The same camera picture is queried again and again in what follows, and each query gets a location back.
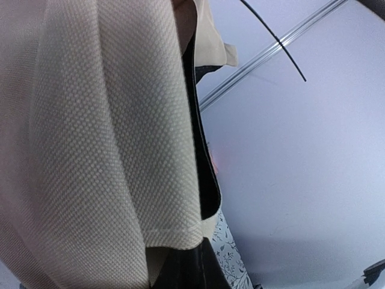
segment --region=white wall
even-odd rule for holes
[[[349,1],[203,112],[254,281],[343,288],[385,258],[385,23]]]
[[[248,0],[277,36],[282,36],[309,17],[329,0]],[[236,45],[242,66],[275,40],[239,0],[210,0],[215,26],[223,40]],[[237,67],[224,67],[204,77],[198,85],[199,98],[205,97]]]
[[[20,282],[0,261],[0,289],[18,289]]]

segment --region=black wire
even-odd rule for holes
[[[287,56],[290,58],[291,62],[293,62],[295,68],[297,68],[298,72],[302,76],[303,80],[306,81],[305,76],[303,75],[301,69],[298,67],[298,65],[295,63],[294,59],[291,57],[289,51],[286,49],[286,47],[282,44],[282,42],[279,40],[279,38],[274,34],[274,32],[271,31],[270,27],[266,24],[265,21],[258,15],[258,13],[253,9],[252,6],[250,6],[249,3],[247,3],[245,0],[241,0],[241,2],[255,15],[255,17],[258,18],[258,20],[263,24],[263,26],[270,32],[270,34],[275,38],[275,40],[279,43],[279,45],[282,47],[282,49],[285,51]]]

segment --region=clothing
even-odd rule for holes
[[[207,74],[210,72],[215,72],[222,66],[199,66],[195,67],[195,75],[197,83]]]
[[[211,245],[232,289],[262,289],[251,283],[233,235],[221,211],[218,214],[218,223],[211,239]]]
[[[375,14],[385,20],[385,3],[382,0],[359,0]]]
[[[199,66],[237,66],[238,56],[233,45],[223,43],[214,25],[209,0],[194,0],[197,8],[197,32],[195,46],[195,65]]]
[[[1,0],[0,259],[28,289],[147,288],[145,248],[199,247],[217,210],[191,118],[170,1]]]
[[[193,250],[171,250],[153,289],[169,288],[231,289],[207,238]]]

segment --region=textured fabric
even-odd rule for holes
[[[170,1],[0,0],[0,160],[0,259],[28,289],[146,288],[146,246],[196,247]]]
[[[207,146],[203,146],[205,143],[204,135],[199,130],[200,128],[200,118],[199,111],[196,110],[197,106],[197,95],[196,95],[196,87],[194,80],[194,48],[195,48],[195,37],[189,41],[185,53],[183,54],[183,66],[186,76],[186,86],[188,87],[188,99],[190,102],[190,112],[192,115],[192,122],[194,127],[194,143],[196,147],[196,157],[198,162],[198,179],[200,186],[200,203],[201,203],[201,215],[204,217],[202,220],[202,234],[204,237],[211,239],[212,234],[215,230],[215,225],[217,223],[217,214],[220,210],[221,204],[221,195],[219,192],[219,186],[217,186],[217,180],[215,175],[212,173],[213,169],[210,169],[211,162],[207,156],[202,157],[205,154],[205,149]],[[192,251],[195,254],[193,259],[185,259],[185,262],[188,262],[189,265],[194,264],[198,266],[199,264],[196,262],[195,256],[201,254],[202,251],[200,247],[194,248]],[[156,248],[147,248],[146,249],[146,257],[147,257],[147,267],[149,269],[149,279],[150,284],[154,285],[161,270],[166,272],[171,272],[172,269],[166,268],[164,266],[169,266],[169,263],[165,264],[167,258],[173,255],[175,258],[179,258],[184,255],[183,252],[178,252],[176,250],[171,250],[168,248],[156,247]],[[174,268],[173,276],[177,278],[176,273],[180,272],[178,268]],[[169,284],[163,284],[163,286],[168,286],[171,284],[180,285],[181,288],[184,289],[184,284],[182,283],[173,283],[174,280],[169,278]]]

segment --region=floral patterned fabric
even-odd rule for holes
[[[260,286],[254,287],[251,283],[245,265],[236,248],[233,235],[221,211],[218,213],[218,223],[211,240],[211,245],[222,271],[233,289],[262,289]]]

